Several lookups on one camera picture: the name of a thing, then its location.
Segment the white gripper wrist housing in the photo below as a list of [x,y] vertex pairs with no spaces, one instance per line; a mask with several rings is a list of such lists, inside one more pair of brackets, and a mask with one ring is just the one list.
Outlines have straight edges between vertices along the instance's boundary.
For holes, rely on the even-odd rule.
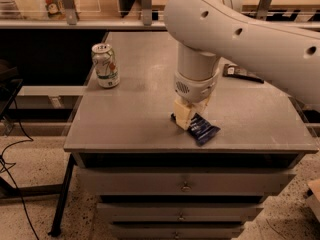
[[176,124],[187,130],[195,114],[202,115],[216,87],[217,67],[179,67],[174,74],[174,89],[179,95],[173,104]]

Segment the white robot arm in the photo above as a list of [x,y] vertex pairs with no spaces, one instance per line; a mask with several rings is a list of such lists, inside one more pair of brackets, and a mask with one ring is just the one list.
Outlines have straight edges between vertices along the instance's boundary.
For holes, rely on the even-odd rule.
[[241,13],[241,0],[168,0],[164,24],[178,41],[173,115],[186,130],[206,107],[223,57],[320,109],[320,35]]

